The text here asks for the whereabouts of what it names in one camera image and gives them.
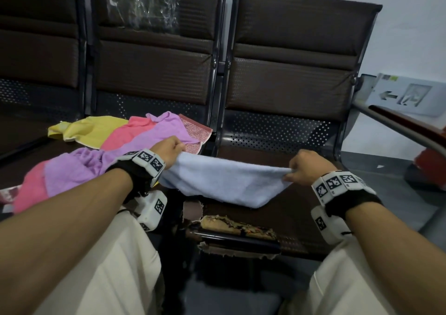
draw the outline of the yellow towel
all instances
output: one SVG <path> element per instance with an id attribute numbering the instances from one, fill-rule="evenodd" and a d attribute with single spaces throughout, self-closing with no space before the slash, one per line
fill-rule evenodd
<path id="1" fill-rule="evenodd" d="M 62 121 L 51 126 L 48 128 L 48 137 L 76 141 L 84 146 L 99 149 L 116 128 L 126 123 L 128 120 L 114 116 L 89 116 L 73 123 Z"/>

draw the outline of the beige pants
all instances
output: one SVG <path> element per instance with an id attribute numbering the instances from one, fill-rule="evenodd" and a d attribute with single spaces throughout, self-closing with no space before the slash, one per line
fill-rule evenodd
<path id="1" fill-rule="evenodd" d="M 35 314 L 157 314 L 164 287 L 160 272 L 146 233 L 128 212 L 119 213 Z"/>
<path id="2" fill-rule="evenodd" d="M 307 293 L 284 303 L 280 315 L 394 315 L 358 241 L 338 245 L 313 274 Z"/>

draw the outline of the perforated metal panel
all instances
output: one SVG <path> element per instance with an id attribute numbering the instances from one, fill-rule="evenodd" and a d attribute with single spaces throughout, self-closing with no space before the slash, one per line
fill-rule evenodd
<path id="1" fill-rule="evenodd" d="M 5 113 L 58 122 L 79 118 L 79 91 L 73 88 L 0 79 L 0 103 Z"/>
<path id="2" fill-rule="evenodd" d="M 204 123 L 205 107 L 171 100 L 158 100 L 137 96 L 98 91 L 95 115 L 112 115 L 129 119 L 132 115 L 145 116 L 147 113 L 159 116 L 170 110 Z"/>
<path id="3" fill-rule="evenodd" d="M 338 124 L 226 110 L 222 145 L 294 154 L 299 149 L 316 152 L 338 131 Z"/>

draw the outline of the hand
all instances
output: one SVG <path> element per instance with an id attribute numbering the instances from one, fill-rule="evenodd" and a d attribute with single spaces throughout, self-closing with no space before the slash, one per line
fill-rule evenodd
<path id="1" fill-rule="evenodd" d="M 285 175 L 283 180 L 303 186 L 310 186 L 322 175 L 338 170 L 329 160 L 307 149 L 299 150 L 289 162 L 289 167 L 296 171 Z"/>
<path id="2" fill-rule="evenodd" d="M 154 144 L 150 150 L 158 154 L 166 163 L 165 169 L 169 169 L 177 160 L 178 155 L 185 149 L 186 145 L 184 143 L 181 143 L 176 136 L 171 136 Z"/>

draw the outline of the arrow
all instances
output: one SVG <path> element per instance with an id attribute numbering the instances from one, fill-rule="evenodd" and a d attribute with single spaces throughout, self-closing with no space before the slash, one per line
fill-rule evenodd
<path id="1" fill-rule="evenodd" d="M 389 90 L 387 90 L 385 92 L 382 92 L 380 94 L 381 100 L 387 100 L 387 98 L 389 98 L 389 99 L 396 99 L 396 98 L 398 98 L 398 95 L 393 95 L 393 94 L 390 94 L 390 93 L 391 93 L 391 91 L 389 91 Z"/>

